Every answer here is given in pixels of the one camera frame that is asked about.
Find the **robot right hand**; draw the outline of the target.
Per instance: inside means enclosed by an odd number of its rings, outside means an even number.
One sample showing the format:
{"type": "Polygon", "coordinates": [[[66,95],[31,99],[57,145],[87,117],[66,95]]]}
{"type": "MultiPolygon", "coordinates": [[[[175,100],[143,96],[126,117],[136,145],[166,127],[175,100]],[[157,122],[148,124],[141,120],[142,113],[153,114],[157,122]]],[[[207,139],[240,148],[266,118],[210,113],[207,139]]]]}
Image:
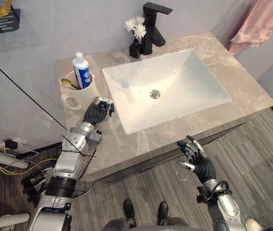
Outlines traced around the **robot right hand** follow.
{"type": "Polygon", "coordinates": [[[209,180],[215,180],[215,167],[212,161],[206,156],[203,147],[192,136],[187,135],[187,138],[192,142],[191,144],[180,140],[177,142],[177,145],[187,157],[188,162],[178,161],[177,165],[195,173],[202,184],[209,180]]]}

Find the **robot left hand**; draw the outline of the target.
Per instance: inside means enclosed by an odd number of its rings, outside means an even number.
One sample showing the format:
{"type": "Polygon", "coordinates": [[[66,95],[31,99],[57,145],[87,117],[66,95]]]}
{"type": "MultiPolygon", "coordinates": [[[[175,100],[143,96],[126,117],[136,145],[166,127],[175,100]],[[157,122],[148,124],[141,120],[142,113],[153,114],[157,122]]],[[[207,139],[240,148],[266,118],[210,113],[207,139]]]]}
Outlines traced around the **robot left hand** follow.
{"type": "Polygon", "coordinates": [[[83,122],[96,126],[115,112],[114,102],[111,99],[96,97],[87,108],[83,122]]]}

